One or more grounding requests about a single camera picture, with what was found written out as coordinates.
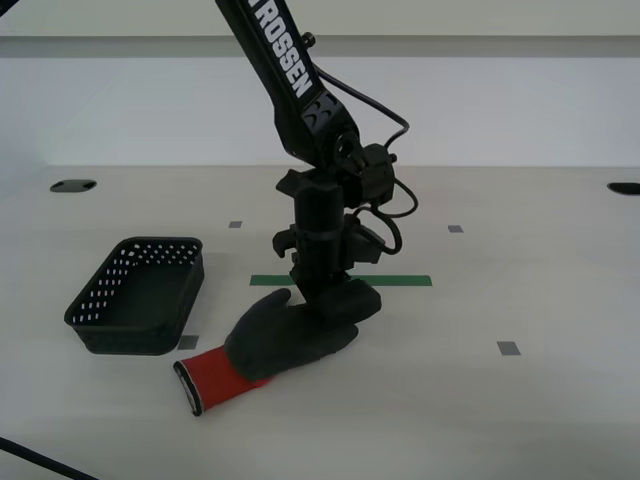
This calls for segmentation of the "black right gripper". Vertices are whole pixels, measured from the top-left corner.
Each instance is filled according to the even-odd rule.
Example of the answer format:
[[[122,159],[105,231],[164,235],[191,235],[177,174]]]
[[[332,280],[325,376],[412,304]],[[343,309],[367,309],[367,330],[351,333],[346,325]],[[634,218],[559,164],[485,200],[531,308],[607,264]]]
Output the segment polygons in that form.
[[[351,280],[341,263],[341,227],[311,231],[293,224],[274,235],[272,246],[280,258],[288,250],[294,250],[290,275],[306,302],[313,302],[323,286],[334,288]]]

